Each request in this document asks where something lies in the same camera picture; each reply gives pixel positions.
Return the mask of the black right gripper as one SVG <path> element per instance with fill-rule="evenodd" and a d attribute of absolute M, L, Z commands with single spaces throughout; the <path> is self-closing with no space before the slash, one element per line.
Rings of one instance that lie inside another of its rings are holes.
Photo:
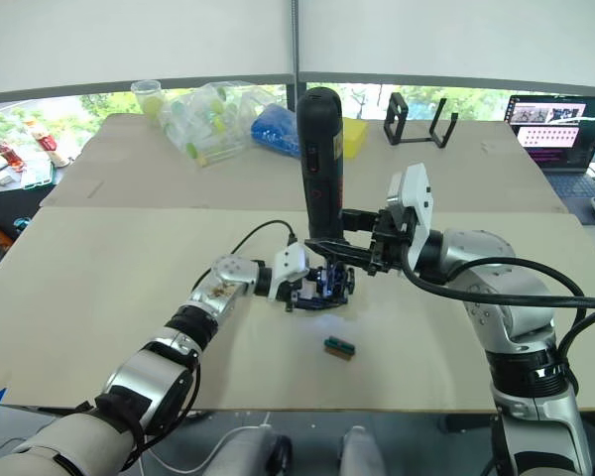
<path fill-rule="evenodd" d="M 344 231 L 372 232 L 370 250 L 327 239 L 306 239 L 304 245 L 327 262 L 357 267 L 369 276 L 414 269 L 410 257 L 415 238 L 415 212 L 411 208 L 405 209 L 401 225 L 387 209 L 378 212 L 342 209 L 341 220 Z"/>

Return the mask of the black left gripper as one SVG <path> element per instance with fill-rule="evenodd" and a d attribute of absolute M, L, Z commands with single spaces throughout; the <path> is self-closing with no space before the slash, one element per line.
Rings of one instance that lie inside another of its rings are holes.
<path fill-rule="evenodd" d="M 310 268 L 307 272 L 293 272 L 285 279 L 284 294 L 286 311 L 294 309 L 325 310 L 348 303 L 347 297 L 327 298 L 323 291 L 323 268 Z M 330 265 L 327 268 L 327 293 L 330 296 L 352 295 L 355 288 L 355 273 L 347 265 Z"/>

